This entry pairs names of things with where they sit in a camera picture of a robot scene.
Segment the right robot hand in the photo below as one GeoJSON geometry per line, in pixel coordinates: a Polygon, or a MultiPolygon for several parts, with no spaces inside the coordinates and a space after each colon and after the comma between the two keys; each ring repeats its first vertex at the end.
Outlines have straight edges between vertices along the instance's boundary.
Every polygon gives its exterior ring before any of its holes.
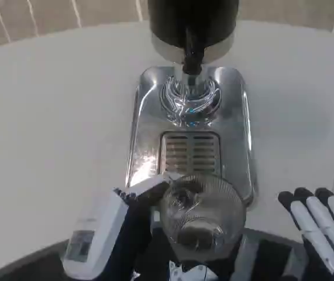
{"type": "Polygon", "coordinates": [[[334,280],[334,193],[320,187],[282,191],[278,202],[288,211],[308,254],[303,280],[334,280]]]}

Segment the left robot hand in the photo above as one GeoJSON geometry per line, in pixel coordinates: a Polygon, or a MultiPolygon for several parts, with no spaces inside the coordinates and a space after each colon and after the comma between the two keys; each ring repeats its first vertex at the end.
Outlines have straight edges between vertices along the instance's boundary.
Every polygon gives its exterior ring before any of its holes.
{"type": "Polygon", "coordinates": [[[107,196],[96,196],[68,240],[62,258],[65,274],[75,280],[96,279],[109,263],[130,207],[143,204],[143,200],[157,203],[164,188],[181,177],[164,172],[126,189],[115,188],[107,196]]]}

